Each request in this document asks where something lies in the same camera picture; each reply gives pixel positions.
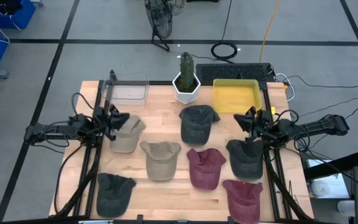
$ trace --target black keyboard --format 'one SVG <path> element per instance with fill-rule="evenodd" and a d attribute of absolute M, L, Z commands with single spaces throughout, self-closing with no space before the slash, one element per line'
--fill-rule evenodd
<path fill-rule="evenodd" d="M 269 63 L 199 63 L 196 66 L 196 75 L 202 82 L 212 82 L 217 78 L 275 81 L 273 67 Z"/>

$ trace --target wooden tabletop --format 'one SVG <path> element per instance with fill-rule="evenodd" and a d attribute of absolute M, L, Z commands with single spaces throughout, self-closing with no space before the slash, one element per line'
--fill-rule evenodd
<path fill-rule="evenodd" d="M 98 82 L 85 81 L 82 83 L 80 92 L 91 105 L 94 104 L 96 99 L 97 88 Z M 197 100 L 189 105 L 213 106 L 212 90 L 212 86 L 201 86 Z M 270 103 L 272 107 L 275 107 L 277 113 L 288 109 L 282 83 L 268 83 L 268 94 Z M 178 116 L 180 111 L 189 105 L 183 105 L 176 101 L 175 92 L 171 85 L 149 86 L 146 105 L 116 105 L 120 112 L 140 116 L 147 125 L 140 136 L 139 142 L 173 141 L 181 144 L 181 151 L 178 154 L 177 170 L 174 178 L 169 181 L 156 182 L 147 178 L 146 155 L 139 145 L 134 152 L 121 154 L 112 152 L 109 147 L 109 139 L 104 138 L 98 172 L 132 177 L 137 183 L 132 191 L 131 201 L 129 202 L 126 213 L 116 219 L 135 220 L 137 215 L 141 214 L 145 220 L 227 221 L 227 217 L 230 216 L 230 214 L 227 207 L 227 195 L 222 182 L 227 179 L 236 180 L 237 178 L 231 170 L 226 144 L 231 139 L 243 140 L 247 136 L 247 133 L 242 132 L 234 120 L 233 114 L 219 114 L 221 120 L 212 125 L 209 141 L 204 146 L 195 147 L 195 149 L 196 151 L 202 151 L 210 147 L 216 148 L 220 150 L 227 162 L 222 167 L 221 178 L 216 190 L 202 191 L 195 189 L 190 182 L 189 163 L 186 157 L 186 153 L 191 147 L 181 141 L 181 119 Z M 78 100 L 76 109 L 78 113 L 84 113 L 88 116 L 92 114 L 92 110 L 88 108 L 81 99 Z M 282 117 L 289 118 L 289 114 L 284 114 Z M 70 147 L 65 150 L 64 158 L 78 146 L 79 143 L 77 141 L 72 141 Z M 287 148 L 293 149 L 293 143 L 288 143 Z M 60 189 L 58 193 L 59 209 L 62 209 L 78 186 L 84 153 L 85 148 L 80 149 L 65 165 L 60 179 Z M 294 198 L 305 213 L 313 217 L 298 153 L 289 150 L 281 150 L 280 153 L 287 188 L 289 181 L 291 181 Z M 258 182 L 261 182 L 264 188 L 260 194 L 260 221 L 273 222 L 273 208 L 265 163 L 262 178 L 253 181 L 253 183 Z M 91 218 L 102 218 L 96 213 L 97 192 L 98 185 L 96 184 Z M 86 189 L 83 194 L 80 214 L 85 213 L 87 197 L 88 189 Z M 279 192 L 277 193 L 277 199 L 280 216 L 285 217 L 282 197 Z"/>

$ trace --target white pot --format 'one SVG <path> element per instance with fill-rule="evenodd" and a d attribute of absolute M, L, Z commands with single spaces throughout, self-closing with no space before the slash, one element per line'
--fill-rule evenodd
<path fill-rule="evenodd" d="M 197 87 L 194 89 L 194 91 L 192 93 L 182 93 L 178 90 L 175 82 L 178 79 L 178 77 L 180 76 L 180 72 L 172 81 L 172 85 L 175 87 L 175 98 L 180 103 L 188 104 L 188 103 L 191 103 L 197 99 L 197 93 L 198 93 L 198 90 L 200 89 L 201 83 L 198 80 L 196 74 L 193 73 L 193 75 L 194 75 L 194 78 L 197 80 Z"/>

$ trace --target yellow cable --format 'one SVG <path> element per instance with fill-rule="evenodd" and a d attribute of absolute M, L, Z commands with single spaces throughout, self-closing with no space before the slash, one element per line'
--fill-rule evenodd
<path fill-rule="evenodd" d="M 268 26 L 267 26 L 267 29 L 266 29 L 266 33 L 265 33 L 265 36 L 264 36 L 264 41 L 262 42 L 262 49 L 260 50 L 260 55 L 259 55 L 259 63 L 262 62 L 262 56 L 264 54 L 266 37 L 267 37 L 267 34 L 269 33 L 270 27 L 272 26 L 272 23 L 273 23 L 273 20 L 274 20 L 274 17 L 276 15 L 276 12 L 277 12 L 277 9 L 278 9 L 279 5 L 280 5 L 280 0 L 277 0 L 276 6 L 275 6 L 273 14 L 272 14 L 272 17 L 270 18 L 270 22 L 268 23 Z"/>

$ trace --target potted plant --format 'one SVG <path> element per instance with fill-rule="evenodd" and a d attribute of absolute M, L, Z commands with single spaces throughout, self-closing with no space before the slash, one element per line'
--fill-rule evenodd
<path fill-rule="evenodd" d="M 194 74 L 194 61 L 189 53 L 183 52 L 180 59 L 180 72 L 172 81 L 175 87 L 175 98 L 188 104 L 197 99 L 200 81 Z"/>

